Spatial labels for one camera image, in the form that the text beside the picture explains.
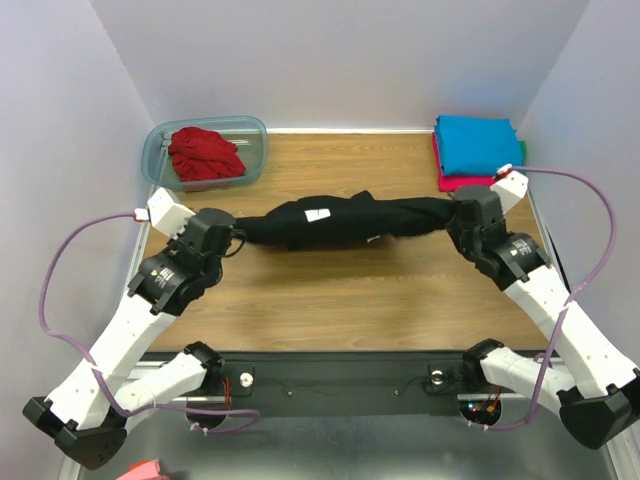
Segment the black t shirt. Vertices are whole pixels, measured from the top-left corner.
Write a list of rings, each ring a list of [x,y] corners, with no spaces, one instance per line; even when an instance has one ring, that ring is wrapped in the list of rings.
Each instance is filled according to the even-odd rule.
[[[309,196],[285,202],[262,216],[235,222],[246,241],[290,251],[348,248],[380,237],[417,237],[443,230],[453,201],[434,197],[379,200],[367,191],[349,198]]]

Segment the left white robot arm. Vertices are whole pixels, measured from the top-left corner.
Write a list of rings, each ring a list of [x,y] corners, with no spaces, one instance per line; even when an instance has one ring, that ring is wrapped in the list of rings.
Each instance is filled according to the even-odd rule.
[[[175,409],[173,399],[220,391],[230,406],[231,384],[223,357],[202,342],[187,345],[165,366],[129,382],[131,370],[155,338],[193,301],[217,285],[222,261],[240,237],[234,217],[206,208],[197,213],[173,206],[162,215],[136,209],[129,218],[156,229],[167,220],[169,241],[142,262],[111,321],[91,348],[49,328],[43,331],[76,348],[80,364],[50,394],[31,398],[24,416],[71,460],[96,470],[120,450],[129,432],[156,409]]]

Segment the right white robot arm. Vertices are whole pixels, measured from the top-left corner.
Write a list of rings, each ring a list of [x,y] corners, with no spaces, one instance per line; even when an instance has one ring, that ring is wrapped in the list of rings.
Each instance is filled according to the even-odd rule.
[[[534,322],[565,367],[546,368],[487,339],[460,366],[472,390],[505,387],[557,415],[581,445],[598,449],[639,419],[639,368],[570,296],[550,258],[531,236],[506,227],[523,189],[469,186],[453,195],[446,231],[457,251]]]

